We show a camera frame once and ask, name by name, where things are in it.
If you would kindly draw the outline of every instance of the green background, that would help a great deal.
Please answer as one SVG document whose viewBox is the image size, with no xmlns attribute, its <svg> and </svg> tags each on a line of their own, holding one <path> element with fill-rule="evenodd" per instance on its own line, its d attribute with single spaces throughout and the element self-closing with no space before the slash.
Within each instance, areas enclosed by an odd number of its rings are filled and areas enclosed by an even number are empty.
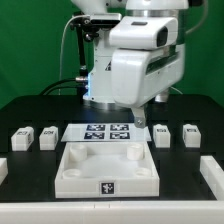
<svg viewBox="0 0 224 224">
<path fill-rule="evenodd" d="M 186 38 L 185 75 L 175 85 L 186 94 L 209 95 L 222 106 L 223 10 L 223 0 L 209 0 L 206 22 Z M 58 81 L 62 32 L 75 11 L 78 10 L 70 0 L 0 1 L 0 108 L 15 97 L 36 95 Z M 197 23 L 201 14 L 202 8 L 188 10 L 187 27 Z M 69 30 L 66 35 L 63 78 L 78 74 L 77 53 L 75 33 Z M 86 53 L 91 68 L 91 46 L 86 46 Z"/>
</svg>

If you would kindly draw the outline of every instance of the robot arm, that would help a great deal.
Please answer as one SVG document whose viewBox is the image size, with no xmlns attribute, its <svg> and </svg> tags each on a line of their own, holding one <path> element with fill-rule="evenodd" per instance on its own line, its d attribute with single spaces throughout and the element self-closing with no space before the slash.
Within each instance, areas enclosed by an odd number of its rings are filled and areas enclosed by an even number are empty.
<svg viewBox="0 0 224 224">
<path fill-rule="evenodd" d="M 109 29 L 99 26 L 94 39 L 94 68 L 84 101 L 131 108 L 137 127 L 145 127 L 144 104 L 179 81 L 184 68 L 182 12 L 188 0 L 72 0 L 90 23 L 116 21 Z M 107 13 L 124 7 L 128 16 Z"/>
<path fill-rule="evenodd" d="M 144 104 L 178 82 L 184 72 L 184 28 L 179 22 L 187 0 L 129 0 L 126 16 L 111 30 L 112 93 L 145 126 Z"/>
<path fill-rule="evenodd" d="M 86 15 L 107 13 L 108 8 L 124 8 L 127 0 L 71 0 Z"/>
</svg>

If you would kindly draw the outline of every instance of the label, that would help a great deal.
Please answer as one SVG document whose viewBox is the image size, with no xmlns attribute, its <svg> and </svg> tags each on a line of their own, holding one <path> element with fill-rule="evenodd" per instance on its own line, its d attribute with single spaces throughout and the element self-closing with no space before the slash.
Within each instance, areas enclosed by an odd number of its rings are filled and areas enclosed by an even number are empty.
<svg viewBox="0 0 224 224">
<path fill-rule="evenodd" d="M 157 132 L 166 132 L 166 129 L 160 128 L 160 129 L 157 129 Z"/>
<path fill-rule="evenodd" d="M 111 62 L 107 65 L 105 71 L 111 71 Z"/>
<path fill-rule="evenodd" d="M 104 135 L 103 132 L 86 132 L 84 139 L 104 139 Z"/>
<path fill-rule="evenodd" d="M 130 139 L 130 134 L 128 132 L 112 132 L 110 139 Z"/>
<path fill-rule="evenodd" d="M 101 183 L 100 188 L 101 188 L 101 194 L 103 195 L 111 195 L 115 193 L 114 189 L 114 183 Z"/>
<path fill-rule="evenodd" d="M 17 133 L 17 135 L 26 135 L 28 132 L 27 131 L 19 131 L 18 133 Z"/>
</svg>

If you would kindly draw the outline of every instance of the black table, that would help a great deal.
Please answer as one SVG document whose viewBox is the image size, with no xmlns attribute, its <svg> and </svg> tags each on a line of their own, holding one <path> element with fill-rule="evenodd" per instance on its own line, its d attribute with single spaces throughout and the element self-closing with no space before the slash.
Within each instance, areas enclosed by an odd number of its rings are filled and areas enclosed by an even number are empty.
<svg viewBox="0 0 224 224">
<path fill-rule="evenodd" d="M 149 147 L 160 176 L 160 197 L 122 200 L 215 200 L 199 172 L 200 156 L 212 155 L 224 168 L 224 109 L 211 98 L 200 95 L 172 95 L 167 104 L 149 103 L 148 127 L 166 124 L 171 147 Z M 0 186 L 0 202 L 53 202 L 119 200 L 56 199 L 54 179 L 65 143 L 55 151 L 40 151 L 39 135 L 44 127 L 57 126 L 59 140 L 69 123 L 133 122 L 130 110 L 100 111 L 79 103 L 76 96 L 24 96 L 0 110 L 0 158 L 7 158 L 9 174 Z M 182 139 L 184 124 L 197 125 L 202 142 L 199 149 L 186 148 Z M 11 136 L 18 128 L 34 128 L 34 142 L 27 152 L 13 152 Z"/>
</svg>

